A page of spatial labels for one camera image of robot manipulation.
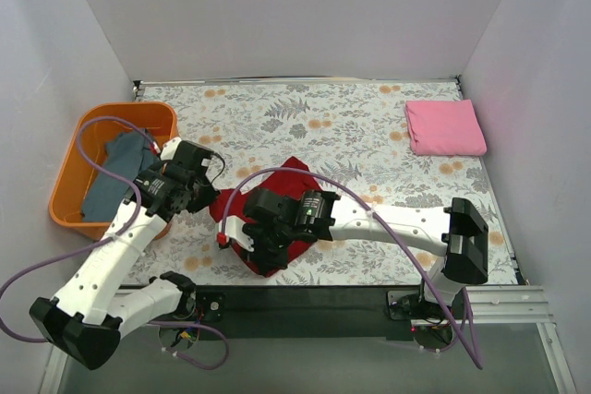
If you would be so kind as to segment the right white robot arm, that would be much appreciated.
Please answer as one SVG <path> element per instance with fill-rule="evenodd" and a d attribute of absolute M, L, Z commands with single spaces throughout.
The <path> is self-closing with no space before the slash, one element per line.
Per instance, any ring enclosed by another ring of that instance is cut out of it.
<path fill-rule="evenodd" d="M 261 275 L 286 269 L 288 249 L 297 242 L 392 244 L 401 238 L 433 255 L 417 292 L 393 302 L 394 314 L 402 317 L 442 316 L 462 289 L 488 282 L 488 225 L 465 198 L 454 198 L 448 207 L 365 210 L 351 197 L 329 191 L 308 190 L 293 198 L 262 188 L 247 197 L 243 213 L 244 221 L 229 219 L 227 232 Z"/>

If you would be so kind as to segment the folded pink t shirt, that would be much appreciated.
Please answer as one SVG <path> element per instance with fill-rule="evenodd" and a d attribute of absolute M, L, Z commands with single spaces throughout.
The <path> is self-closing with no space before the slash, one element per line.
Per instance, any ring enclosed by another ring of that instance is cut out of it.
<path fill-rule="evenodd" d="M 487 144 L 469 100 L 407 101 L 410 147 L 421 156 L 483 156 Z"/>

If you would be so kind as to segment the orange plastic tub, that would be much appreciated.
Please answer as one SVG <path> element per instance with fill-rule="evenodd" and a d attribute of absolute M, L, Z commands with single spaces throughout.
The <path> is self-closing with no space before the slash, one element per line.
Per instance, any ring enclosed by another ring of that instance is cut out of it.
<path fill-rule="evenodd" d="M 176 113 L 171 106 L 163 102 L 102 104 L 86 112 L 79 119 L 78 126 L 101 116 L 119 117 L 147 129 L 160 146 L 178 136 Z M 96 123 L 84 131 L 82 148 L 93 161 L 101 164 L 106 159 L 104 144 L 119 133 L 130 130 L 129 127 L 114 121 Z M 84 222 L 81 206 L 97 174 L 98 172 L 80 155 L 76 140 L 72 138 L 49 202 L 49 214 L 55 223 L 94 241 L 102 238 L 109 224 Z"/>

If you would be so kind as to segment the floral table cloth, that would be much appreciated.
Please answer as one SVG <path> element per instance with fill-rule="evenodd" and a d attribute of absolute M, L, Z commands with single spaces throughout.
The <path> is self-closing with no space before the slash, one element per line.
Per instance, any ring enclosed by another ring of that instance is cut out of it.
<path fill-rule="evenodd" d="M 295 156 L 310 171 L 356 192 L 372 207 L 416 209 L 468 198 L 489 226 L 489 284 L 515 284 L 513 249 L 504 232 L 483 163 L 473 157 L 416 156 L 407 101 L 460 101 L 454 82 L 301 83 L 146 86 L 137 101 L 161 101 L 176 112 L 183 139 L 219 152 L 226 168 L 218 189 L 234 188 L 260 169 Z M 420 275 L 395 245 L 319 242 L 286 270 L 264 279 L 215 244 L 207 210 L 176 216 L 124 279 L 143 285 L 176 271 L 197 284 L 370 285 L 416 284 Z"/>

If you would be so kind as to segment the grey blue t shirt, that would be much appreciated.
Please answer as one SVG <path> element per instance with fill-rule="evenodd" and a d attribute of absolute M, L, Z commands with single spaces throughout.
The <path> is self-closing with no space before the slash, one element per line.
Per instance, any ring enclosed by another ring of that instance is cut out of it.
<path fill-rule="evenodd" d="M 106 159 L 102 167 L 128 181 L 158 161 L 151 143 L 138 132 L 121 132 L 104 144 Z M 81 206 L 84 222 L 110 222 L 124 198 L 128 186 L 98 172 Z"/>

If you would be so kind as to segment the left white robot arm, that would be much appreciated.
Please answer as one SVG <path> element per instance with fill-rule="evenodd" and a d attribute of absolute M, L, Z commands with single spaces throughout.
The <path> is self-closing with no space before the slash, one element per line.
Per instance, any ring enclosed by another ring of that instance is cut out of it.
<path fill-rule="evenodd" d="M 90 370 L 105 364 L 130 332 L 162 316 L 196 315 L 193 281 L 168 271 L 121 300 L 115 295 L 146 247 L 172 218 L 197 213 L 218 197 L 207 177 L 216 153 L 179 137 L 130 182 L 109 228 L 75 275 L 30 316 L 55 347 Z"/>

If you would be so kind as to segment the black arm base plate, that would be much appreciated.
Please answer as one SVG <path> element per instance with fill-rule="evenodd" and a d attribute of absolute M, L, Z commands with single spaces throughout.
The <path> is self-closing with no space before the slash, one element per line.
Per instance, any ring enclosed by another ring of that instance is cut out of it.
<path fill-rule="evenodd" d="M 192 319 L 228 339 L 384 338 L 451 344 L 449 321 L 411 286 L 199 286 Z"/>

